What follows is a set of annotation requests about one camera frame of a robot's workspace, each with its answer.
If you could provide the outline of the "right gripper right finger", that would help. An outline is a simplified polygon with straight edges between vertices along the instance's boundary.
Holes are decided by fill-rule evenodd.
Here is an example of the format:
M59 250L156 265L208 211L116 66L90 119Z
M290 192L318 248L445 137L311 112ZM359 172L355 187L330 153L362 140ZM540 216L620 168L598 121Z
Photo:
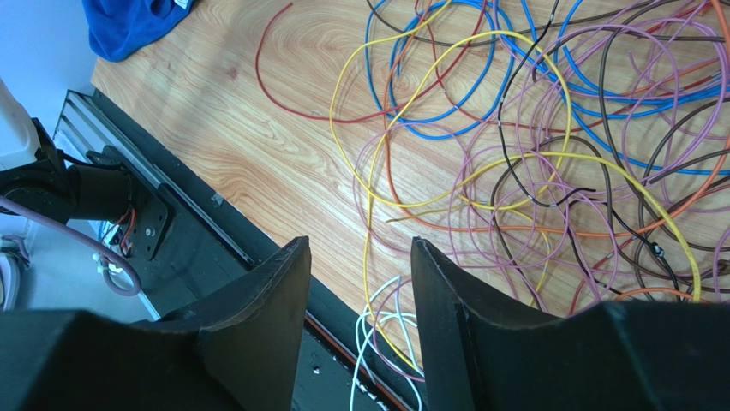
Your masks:
M568 319L410 253L432 410L726 410L729 307L603 302Z

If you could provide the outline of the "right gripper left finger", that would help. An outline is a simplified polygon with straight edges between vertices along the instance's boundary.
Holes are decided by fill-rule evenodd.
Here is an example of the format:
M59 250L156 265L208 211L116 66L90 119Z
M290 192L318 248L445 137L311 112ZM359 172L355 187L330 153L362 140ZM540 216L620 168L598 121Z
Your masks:
M308 304L306 236L192 304L123 324L88 311L1 316L4 410L287 410Z

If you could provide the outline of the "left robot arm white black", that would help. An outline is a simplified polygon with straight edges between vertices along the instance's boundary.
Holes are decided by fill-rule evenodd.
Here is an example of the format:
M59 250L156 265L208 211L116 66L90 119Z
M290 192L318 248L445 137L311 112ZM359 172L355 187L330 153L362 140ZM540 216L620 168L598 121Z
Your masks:
M1 86L1 195L58 223L118 220L126 257L151 260L172 209L115 158L73 158L54 146L40 121Z

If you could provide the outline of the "blue cloth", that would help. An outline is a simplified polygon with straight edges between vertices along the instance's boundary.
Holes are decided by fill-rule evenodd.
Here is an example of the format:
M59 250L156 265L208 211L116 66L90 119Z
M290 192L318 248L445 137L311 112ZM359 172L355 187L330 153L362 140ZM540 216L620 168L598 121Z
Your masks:
M83 0L90 49L117 63L169 33L196 1Z

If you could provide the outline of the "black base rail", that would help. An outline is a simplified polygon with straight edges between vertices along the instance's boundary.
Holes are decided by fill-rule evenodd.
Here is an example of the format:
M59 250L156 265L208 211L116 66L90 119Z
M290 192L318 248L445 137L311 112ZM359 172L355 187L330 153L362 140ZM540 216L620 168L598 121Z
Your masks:
M129 167L170 207L168 229L151 259L141 243L157 219L139 211L135 255L141 299L160 317L247 275L278 244L198 177L101 92L67 92L56 137L78 158ZM391 350L379 357L370 327L319 280L312 279L292 408L295 410L424 410L423 383L390 370Z

